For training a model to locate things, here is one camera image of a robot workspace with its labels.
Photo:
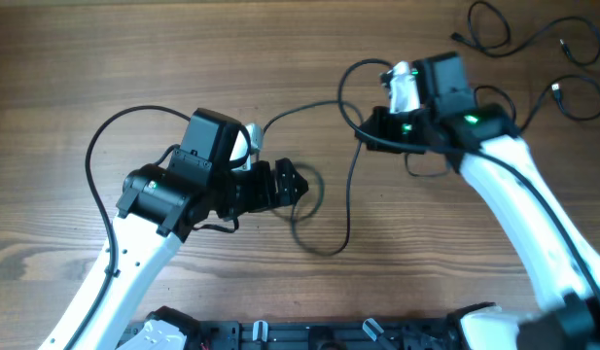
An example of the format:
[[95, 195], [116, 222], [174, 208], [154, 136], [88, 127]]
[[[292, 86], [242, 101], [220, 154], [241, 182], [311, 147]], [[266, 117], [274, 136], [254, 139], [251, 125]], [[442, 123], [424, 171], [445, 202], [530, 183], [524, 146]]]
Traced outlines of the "black usb cable white plug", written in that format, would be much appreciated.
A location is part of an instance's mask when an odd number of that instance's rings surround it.
[[494, 94], [507, 105], [508, 115], [521, 131], [526, 131], [533, 120], [549, 102], [556, 111], [569, 121], [592, 122], [600, 119], [600, 84], [594, 79], [578, 74], [567, 74], [551, 80], [534, 100], [529, 111], [521, 117], [513, 99], [506, 91], [492, 85], [474, 88], [477, 102], [484, 94]]

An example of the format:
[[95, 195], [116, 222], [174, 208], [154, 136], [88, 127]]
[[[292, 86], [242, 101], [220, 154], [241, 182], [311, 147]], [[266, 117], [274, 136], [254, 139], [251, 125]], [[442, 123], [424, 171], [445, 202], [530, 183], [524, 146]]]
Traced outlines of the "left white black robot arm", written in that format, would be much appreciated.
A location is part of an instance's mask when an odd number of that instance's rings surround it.
[[211, 212], [236, 223], [244, 213], [295, 205], [308, 183], [293, 163], [252, 161], [248, 128], [198, 108], [180, 145], [124, 180], [107, 240], [45, 349], [113, 349], [143, 296]]

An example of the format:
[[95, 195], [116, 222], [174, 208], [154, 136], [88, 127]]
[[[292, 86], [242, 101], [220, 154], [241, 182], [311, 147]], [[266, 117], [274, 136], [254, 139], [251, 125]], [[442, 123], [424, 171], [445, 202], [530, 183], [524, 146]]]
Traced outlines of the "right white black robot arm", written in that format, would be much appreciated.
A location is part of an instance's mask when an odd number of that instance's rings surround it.
[[468, 349], [600, 349], [600, 254], [540, 174], [502, 106], [480, 105], [459, 54], [387, 64], [389, 103], [358, 125], [374, 151], [441, 154], [485, 201], [529, 276], [539, 310], [493, 303], [460, 313]]

